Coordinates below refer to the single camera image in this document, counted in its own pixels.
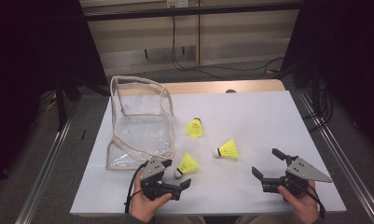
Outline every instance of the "shuttlecock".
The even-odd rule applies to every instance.
[[[203,128],[201,127],[201,120],[194,118],[186,127],[187,134],[192,137],[199,137],[203,134]]]
[[[178,168],[174,171],[174,176],[175,178],[180,178],[181,176],[183,176],[184,174],[186,173],[189,173],[193,170],[196,170],[198,169],[199,165],[198,163],[195,161],[195,159],[193,159],[189,153],[186,153],[183,157],[183,159],[181,160],[180,162],[180,165],[178,166]]]
[[[214,150],[214,156],[219,157],[232,157],[232,158],[239,158],[239,153],[237,152],[237,148],[235,145],[235,141],[230,139],[227,143]]]

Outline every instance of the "white table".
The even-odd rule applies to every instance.
[[[291,212],[280,194],[264,193],[260,181],[251,174],[255,166],[266,177],[284,175],[286,164],[271,154],[276,147],[298,155],[321,170],[328,171],[312,141],[288,91],[173,94],[176,154],[163,180],[173,178],[185,152],[200,164],[189,189],[180,201],[170,201],[158,210],[163,215],[243,215]],[[204,134],[191,138],[185,125],[200,117]],[[134,171],[105,170],[106,147],[112,137],[111,104],[90,155],[71,213],[83,217],[122,215]],[[230,138],[235,140],[240,158],[216,159],[213,149]],[[316,183],[327,212],[346,211],[333,183]]]

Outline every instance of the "transparent zipper pouch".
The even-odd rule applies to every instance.
[[[173,103],[158,82],[117,76],[111,79],[113,137],[106,169],[133,170],[152,156],[174,156]]]

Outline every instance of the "human hand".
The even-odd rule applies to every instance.
[[[157,209],[166,204],[173,197],[173,195],[171,193],[167,193],[157,198],[155,201],[148,199],[142,192],[139,178],[143,171],[144,169],[141,169],[134,180],[133,193],[137,193],[132,197],[130,214],[133,217],[147,223],[155,215]]]
[[[312,188],[308,188],[308,192],[315,195],[315,183],[309,180],[309,185]],[[284,186],[278,188],[280,194],[291,204],[294,209],[294,216],[298,224],[311,224],[317,220],[317,202],[307,194],[303,194],[300,198],[296,198],[290,193]]]

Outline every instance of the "metal frame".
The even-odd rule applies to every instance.
[[[38,206],[38,203],[44,192],[45,186],[49,179],[49,175],[52,172],[53,165],[55,164],[55,161],[60,151],[62,150],[62,143],[64,142],[68,130],[70,129],[71,121],[76,115],[78,105],[79,102],[72,103],[70,116],[63,125],[62,130],[57,133],[55,141],[53,142],[52,147],[47,156],[47,159],[45,160],[44,165],[41,168],[41,171],[38,175],[38,178],[35,181],[35,184],[33,185],[32,190],[29,193],[29,196],[24,202],[23,208],[21,209],[21,212],[19,213],[15,224],[28,224],[31,223],[31,221],[33,220],[36,207]]]
[[[314,114],[314,108],[312,107],[312,99],[310,98],[307,92],[300,92],[299,97],[302,100],[303,104],[306,106],[306,109],[309,113]],[[313,117],[312,118],[315,125],[321,125],[324,123],[322,118]],[[338,141],[335,139],[332,132],[329,130],[328,126],[323,125],[319,128],[320,134],[323,136],[326,141],[330,151],[335,157],[340,169],[343,171],[346,178],[349,180],[350,185],[352,186],[354,193],[360,200],[361,204],[364,206],[367,214],[369,215],[372,223],[374,223],[374,197],[367,186],[364,184],[363,180],[360,178],[358,173],[354,170],[352,164],[347,159],[346,155],[343,152],[343,149],[340,147]]]
[[[85,13],[84,16],[56,16],[44,18],[42,20],[83,20],[83,21],[113,21],[127,19],[173,17],[173,16],[193,16],[193,15],[210,15],[226,14],[238,12],[258,12],[258,11],[280,11],[301,9],[306,3],[287,2],[287,3],[269,3],[256,5],[239,5],[239,6],[222,6],[222,7],[178,7],[178,8],[161,8],[139,11],[124,12],[105,12],[105,13]]]

